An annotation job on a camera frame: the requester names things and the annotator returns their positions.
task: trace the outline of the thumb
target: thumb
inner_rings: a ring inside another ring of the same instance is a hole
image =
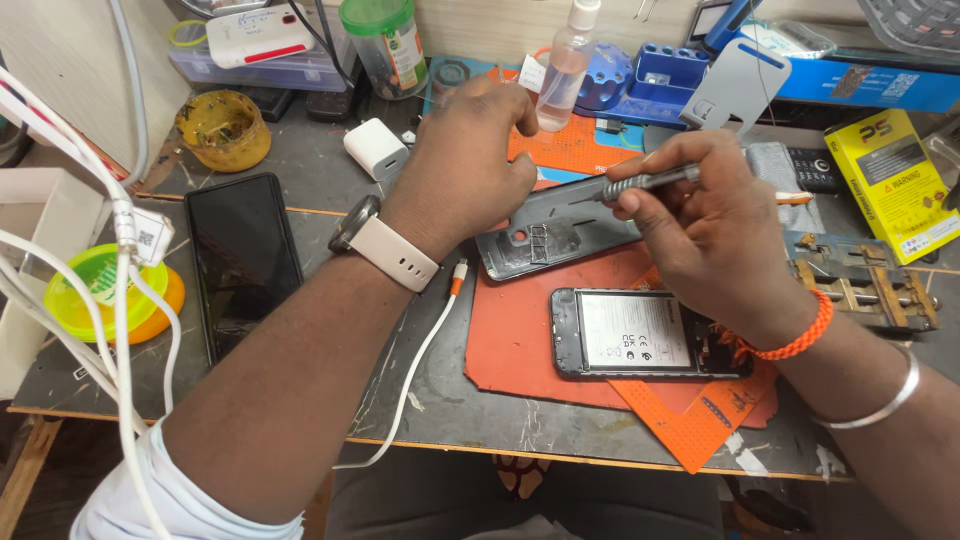
[[[537,166],[534,165],[529,152],[520,152],[516,155],[510,167],[507,168],[507,178],[510,185],[517,191],[521,191],[524,196],[534,188],[534,184],[537,183]]]
[[[620,207],[634,217],[636,227],[657,264],[692,255],[696,250],[684,228],[666,209],[660,199],[641,189],[627,189],[617,200]]]

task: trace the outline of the yellow battery box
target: yellow battery box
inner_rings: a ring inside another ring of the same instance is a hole
[[[824,139],[874,235],[906,264],[960,236],[960,214],[901,109],[889,109]]]

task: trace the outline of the qr code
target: qr code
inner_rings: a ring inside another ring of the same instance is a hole
[[[154,245],[154,236],[146,231],[140,231],[140,237],[136,239],[137,243],[143,244],[145,246]]]
[[[917,82],[917,79],[920,79],[920,75],[900,73],[897,79],[895,79],[893,83],[890,83],[887,89],[883,90],[883,97],[903,97],[903,94]]]

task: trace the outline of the watch face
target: watch face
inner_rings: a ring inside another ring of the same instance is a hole
[[[367,195],[347,214],[340,224],[340,230],[330,237],[330,243],[326,247],[338,255],[346,253],[350,249],[353,236],[371,216],[376,216],[378,213],[380,213],[380,198],[376,195]]]

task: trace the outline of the smartwatch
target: smartwatch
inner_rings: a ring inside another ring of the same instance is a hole
[[[440,266],[377,219],[379,213],[379,197],[364,197],[344,218],[327,248],[338,255],[352,249],[394,281],[414,292],[423,291]]]

